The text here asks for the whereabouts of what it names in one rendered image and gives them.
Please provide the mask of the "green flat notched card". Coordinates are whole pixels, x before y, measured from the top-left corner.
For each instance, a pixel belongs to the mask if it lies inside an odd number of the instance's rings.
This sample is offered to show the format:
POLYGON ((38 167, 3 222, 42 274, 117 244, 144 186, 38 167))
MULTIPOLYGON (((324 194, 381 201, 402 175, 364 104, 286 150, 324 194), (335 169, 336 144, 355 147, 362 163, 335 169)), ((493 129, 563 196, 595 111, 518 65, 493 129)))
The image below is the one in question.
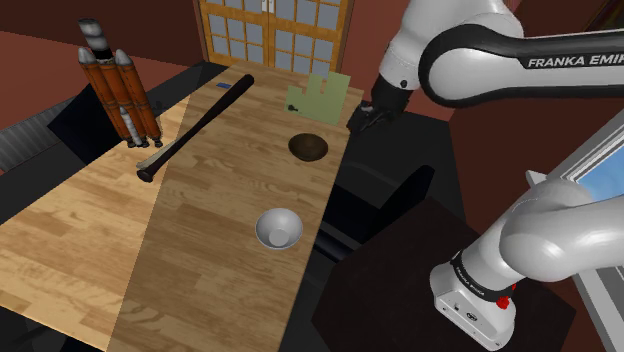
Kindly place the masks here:
POLYGON ((324 91, 321 91, 323 77, 310 74, 305 90, 289 86, 284 110, 299 116, 337 126, 349 88, 350 77, 329 72, 324 91), (299 111, 288 111, 292 104, 299 111))

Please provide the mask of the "dark brown bowl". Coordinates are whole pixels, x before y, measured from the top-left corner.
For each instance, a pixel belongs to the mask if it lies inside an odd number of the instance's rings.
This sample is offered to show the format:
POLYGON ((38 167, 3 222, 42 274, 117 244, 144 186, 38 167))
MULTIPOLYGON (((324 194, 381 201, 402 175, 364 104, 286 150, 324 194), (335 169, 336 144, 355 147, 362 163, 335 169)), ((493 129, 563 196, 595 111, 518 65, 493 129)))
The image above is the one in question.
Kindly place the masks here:
POLYGON ((329 151, 328 143, 312 133, 300 133, 293 136, 288 142, 288 148, 292 155, 306 162, 320 160, 329 151))

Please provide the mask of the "wooden door with glass panes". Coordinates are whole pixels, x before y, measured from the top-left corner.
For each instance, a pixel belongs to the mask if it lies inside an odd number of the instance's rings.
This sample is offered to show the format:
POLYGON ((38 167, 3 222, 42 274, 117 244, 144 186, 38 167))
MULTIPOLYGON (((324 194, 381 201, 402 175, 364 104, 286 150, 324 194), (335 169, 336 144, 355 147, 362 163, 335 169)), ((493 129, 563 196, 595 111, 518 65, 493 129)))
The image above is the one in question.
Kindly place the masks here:
POLYGON ((354 0, 194 0, 205 59, 338 72, 354 0))

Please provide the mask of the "grey bowl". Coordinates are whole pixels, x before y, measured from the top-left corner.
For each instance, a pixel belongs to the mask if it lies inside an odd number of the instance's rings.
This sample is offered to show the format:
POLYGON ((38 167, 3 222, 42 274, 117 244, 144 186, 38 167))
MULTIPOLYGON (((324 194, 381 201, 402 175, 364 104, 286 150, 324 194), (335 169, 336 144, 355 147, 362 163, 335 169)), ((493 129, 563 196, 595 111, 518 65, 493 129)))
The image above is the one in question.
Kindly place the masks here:
POLYGON ((255 234, 265 247, 284 250, 301 238, 303 223, 295 212, 286 208, 273 208, 257 219, 255 234))

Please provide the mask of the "black baseball bat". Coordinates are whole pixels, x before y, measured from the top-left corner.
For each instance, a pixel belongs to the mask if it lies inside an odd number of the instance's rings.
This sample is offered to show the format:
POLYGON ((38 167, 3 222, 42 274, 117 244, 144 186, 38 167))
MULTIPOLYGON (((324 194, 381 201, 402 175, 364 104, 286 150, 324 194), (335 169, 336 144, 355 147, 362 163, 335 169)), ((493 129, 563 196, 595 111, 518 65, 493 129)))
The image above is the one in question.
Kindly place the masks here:
POLYGON ((155 153, 155 159, 147 166, 141 167, 136 174, 141 181, 151 183, 155 174, 167 163, 187 142, 189 142, 201 129, 218 117, 224 110, 241 97, 255 82, 250 74, 245 74, 232 85, 223 96, 193 125, 184 135, 168 144, 159 152, 155 153))

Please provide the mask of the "wooden table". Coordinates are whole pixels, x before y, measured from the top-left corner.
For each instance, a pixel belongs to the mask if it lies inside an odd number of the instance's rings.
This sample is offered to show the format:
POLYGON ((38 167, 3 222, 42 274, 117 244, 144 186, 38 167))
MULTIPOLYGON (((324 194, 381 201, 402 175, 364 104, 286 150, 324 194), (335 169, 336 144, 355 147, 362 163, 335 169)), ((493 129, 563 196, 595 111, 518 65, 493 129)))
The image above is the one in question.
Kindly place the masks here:
POLYGON ((240 62, 163 113, 166 137, 245 74, 151 183, 136 174, 149 151, 116 146, 1 224, 0 307, 105 352, 277 352, 349 133, 284 110, 306 76, 240 62), (328 153, 296 158, 300 133, 328 153), (303 223, 290 248, 256 237, 273 208, 303 223))

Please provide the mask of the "white framed window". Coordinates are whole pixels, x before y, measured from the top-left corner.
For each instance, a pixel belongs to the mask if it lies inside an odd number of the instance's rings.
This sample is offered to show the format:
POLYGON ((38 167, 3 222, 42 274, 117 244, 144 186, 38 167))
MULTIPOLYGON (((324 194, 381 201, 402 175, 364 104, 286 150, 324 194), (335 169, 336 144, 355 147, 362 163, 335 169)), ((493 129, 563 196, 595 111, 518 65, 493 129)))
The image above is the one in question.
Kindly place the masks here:
MULTIPOLYGON (((624 205, 624 109, 548 176, 580 184, 595 201, 616 197, 624 205)), ((573 277, 606 352, 624 352, 624 250, 618 255, 613 265, 573 277)))

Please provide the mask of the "orange rocket model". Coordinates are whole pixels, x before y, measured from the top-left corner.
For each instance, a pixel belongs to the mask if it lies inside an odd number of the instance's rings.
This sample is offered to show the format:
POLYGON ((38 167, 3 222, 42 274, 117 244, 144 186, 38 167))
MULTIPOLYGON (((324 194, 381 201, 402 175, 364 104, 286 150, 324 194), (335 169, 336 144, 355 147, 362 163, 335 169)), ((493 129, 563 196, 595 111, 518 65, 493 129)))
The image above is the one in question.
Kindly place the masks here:
POLYGON ((121 49, 113 52, 96 19, 81 18, 78 26, 88 49, 78 49, 78 60, 118 136, 130 148, 160 148, 162 131, 132 59, 121 49))

